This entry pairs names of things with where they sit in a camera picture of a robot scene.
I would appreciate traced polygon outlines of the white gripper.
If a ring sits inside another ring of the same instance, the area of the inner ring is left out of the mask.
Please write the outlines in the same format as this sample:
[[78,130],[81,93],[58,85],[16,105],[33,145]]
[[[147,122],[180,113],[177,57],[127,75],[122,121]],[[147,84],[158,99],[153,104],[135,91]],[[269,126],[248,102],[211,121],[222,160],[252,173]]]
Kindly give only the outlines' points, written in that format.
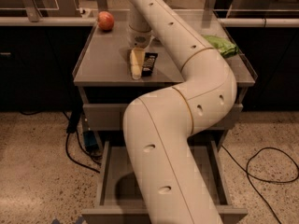
[[145,60],[145,50],[151,40],[151,31],[138,32],[131,27],[127,28],[128,44],[131,48],[130,68],[132,79],[140,79],[142,66]]

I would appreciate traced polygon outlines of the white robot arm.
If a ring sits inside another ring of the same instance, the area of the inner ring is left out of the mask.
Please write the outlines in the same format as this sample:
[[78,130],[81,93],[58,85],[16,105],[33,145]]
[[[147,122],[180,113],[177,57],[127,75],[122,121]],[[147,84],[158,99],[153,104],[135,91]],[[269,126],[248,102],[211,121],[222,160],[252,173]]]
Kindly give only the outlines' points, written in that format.
[[129,1],[184,78],[136,98],[123,117],[127,151],[151,224],[223,224],[187,140],[230,112],[235,75],[163,0]]

